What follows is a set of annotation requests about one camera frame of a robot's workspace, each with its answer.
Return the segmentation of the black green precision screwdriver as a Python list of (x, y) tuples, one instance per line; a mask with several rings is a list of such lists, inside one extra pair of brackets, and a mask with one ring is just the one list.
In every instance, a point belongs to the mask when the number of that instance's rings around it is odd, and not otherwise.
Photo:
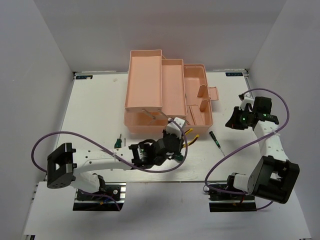
[(216, 144), (216, 146), (218, 147), (218, 149), (221, 151), (222, 155), (225, 157), (225, 153), (223, 152), (221, 145), (219, 143), (219, 141), (217, 140), (215, 134), (213, 133), (213, 131), (209, 132), (210, 137), (212, 138), (212, 140), (214, 141), (214, 143)]

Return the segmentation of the green stubby screwdriver orange cap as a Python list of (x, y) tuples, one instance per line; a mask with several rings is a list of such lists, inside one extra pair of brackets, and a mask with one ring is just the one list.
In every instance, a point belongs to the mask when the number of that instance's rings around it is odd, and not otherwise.
[(116, 142), (114, 144), (115, 149), (119, 149), (122, 147), (122, 134), (119, 135), (119, 137), (116, 139)]

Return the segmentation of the pink plastic toolbox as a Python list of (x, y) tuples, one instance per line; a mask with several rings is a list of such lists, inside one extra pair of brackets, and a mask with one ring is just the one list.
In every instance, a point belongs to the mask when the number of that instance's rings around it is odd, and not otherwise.
[(186, 121), (202, 134), (213, 125), (217, 87), (208, 84), (203, 64), (168, 59), (160, 49), (132, 50), (124, 102), (124, 125), (132, 134), (158, 134), (168, 118)]

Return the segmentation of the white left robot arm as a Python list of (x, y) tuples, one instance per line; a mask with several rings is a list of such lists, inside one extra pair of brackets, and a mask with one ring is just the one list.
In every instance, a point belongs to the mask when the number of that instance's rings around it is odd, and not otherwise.
[(185, 143), (185, 135), (180, 131), (163, 130), (162, 138), (147, 139), (137, 144), (114, 150), (75, 149), (72, 143), (60, 145), (47, 157), (47, 187), (61, 189), (72, 186), (87, 192), (94, 199), (105, 196), (106, 184), (100, 170), (139, 170), (152, 173), (154, 166), (179, 157)]

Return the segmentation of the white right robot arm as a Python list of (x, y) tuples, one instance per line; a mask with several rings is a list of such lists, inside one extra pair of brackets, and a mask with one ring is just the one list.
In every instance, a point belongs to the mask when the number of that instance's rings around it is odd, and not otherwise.
[(226, 127), (234, 130), (252, 128), (259, 141), (261, 158), (250, 175), (232, 173), (227, 178), (226, 195), (236, 200), (243, 193), (285, 204), (294, 188), (300, 167), (290, 162), (282, 147), (277, 116), (271, 114), (272, 100), (239, 95), (241, 105), (233, 109)]

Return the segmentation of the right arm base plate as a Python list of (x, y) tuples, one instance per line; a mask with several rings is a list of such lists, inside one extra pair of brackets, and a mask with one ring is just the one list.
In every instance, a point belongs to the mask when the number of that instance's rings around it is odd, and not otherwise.
[(208, 195), (209, 211), (211, 213), (256, 212), (254, 196), (228, 194), (217, 192), (203, 186), (203, 192)]

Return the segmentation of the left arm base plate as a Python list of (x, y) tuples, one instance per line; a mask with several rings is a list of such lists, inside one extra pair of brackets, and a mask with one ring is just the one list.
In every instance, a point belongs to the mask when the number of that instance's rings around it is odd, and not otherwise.
[(107, 183), (105, 192), (95, 193), (95, 195), (85, 194), (76, 191), (73, 211), (89, 212), (119, 212), (126, 197), (126, 183)]

